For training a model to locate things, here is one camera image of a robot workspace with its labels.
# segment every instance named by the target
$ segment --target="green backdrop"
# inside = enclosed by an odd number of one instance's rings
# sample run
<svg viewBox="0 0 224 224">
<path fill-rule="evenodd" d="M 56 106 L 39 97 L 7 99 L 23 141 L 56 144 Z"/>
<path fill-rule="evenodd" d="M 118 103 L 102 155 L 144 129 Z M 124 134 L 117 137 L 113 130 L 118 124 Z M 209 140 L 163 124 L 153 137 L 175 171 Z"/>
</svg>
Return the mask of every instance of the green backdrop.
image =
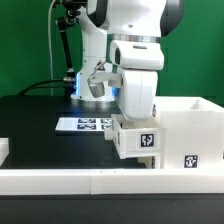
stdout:
<svg viewBox="0 0 224 224">
<path fill-rule="evenodd" d="M 50 0 L 7 0 L 0 8 L 0 96 L 50 78 L 47 14 Z M 202 96 L 224 106 L 224 1 L 185 0 L 181 24 L 162 38 L 164 70 L 158 95 Z M 54 10 L 53 20 L 64 9 Z M 78 26 L 69 30 L 76 71 L 82 66 Z M 65 76 L 60 35 L 52 23 L 55 77 Z M 49 94 L 36 90 L 33 94 Z"/>
</svg>

